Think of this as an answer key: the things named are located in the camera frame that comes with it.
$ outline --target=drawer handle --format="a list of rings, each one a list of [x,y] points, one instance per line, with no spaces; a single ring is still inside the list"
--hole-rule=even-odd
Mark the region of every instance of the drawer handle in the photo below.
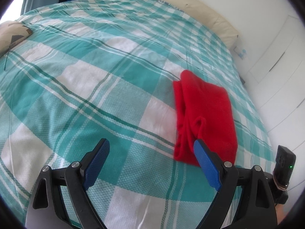
[[[305,101],[305,98],[303,99],[303,101]],[[296,108],[298,108],[299,106],[301,106],[301,104],[303,103],[303,101],[301,101],[301,103],[300,103]]]
[[[274,66],[280,61],[280,59],[281,59],[282,56],[285,54],[285,52],[286,52],[286,51],[283,52],[283,54],[280,56],[279,60],[276,61],[276,63],[274,64]]]

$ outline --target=blue textured pad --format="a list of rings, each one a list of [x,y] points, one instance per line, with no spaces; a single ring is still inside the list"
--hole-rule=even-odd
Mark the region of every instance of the blue textured pad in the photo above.
[[[94,185],[108,157],[109,151],[110,143],[108,140],[105,140],[103,145],[100,147],[99,151],[96,153],[91,163],[84,172],[83,188],[85,191],[87,191],[89,187]]]
[[[197,140],[194,142],[194,154],[209,185],[219,191],[222,186],[219,178],[219,171]]]

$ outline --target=pillow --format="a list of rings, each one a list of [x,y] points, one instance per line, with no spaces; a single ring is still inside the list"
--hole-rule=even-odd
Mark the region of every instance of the pillow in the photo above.
[[[181,9],[208,29],[212,30],[231,48],[237,39],[238,31],[220,14],[198,0],[163,0]]]
[[[33,31],[17,21],[0,24],[0,57],[29,37]]]

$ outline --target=checkered blanket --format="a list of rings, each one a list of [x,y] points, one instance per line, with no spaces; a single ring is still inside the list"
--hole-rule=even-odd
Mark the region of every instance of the checkered blanket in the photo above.
[[[215,190],[200,168],[173,160],[172,82],[184,69],[228,91],[235,165],[271,171],[266,130],[229,50],[181,10],[159,0],[82,0],[19,21],[34,33],[9,52],[5,71],[0,59],[0,194],[22,222],[44,165],[66,167],[107,138],[110,154],[88,190],[106,226],[195,228]],[[79,225],[65,188],[63,196]]]

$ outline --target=red cloth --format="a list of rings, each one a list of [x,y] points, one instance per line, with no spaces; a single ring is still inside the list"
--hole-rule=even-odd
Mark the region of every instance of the red cloth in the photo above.
[[[188,70],[173,82],[178,139],[174,159],[199,166],[194,141],[202,139],[222,161],[235,162],[237,138],[227,91]]]

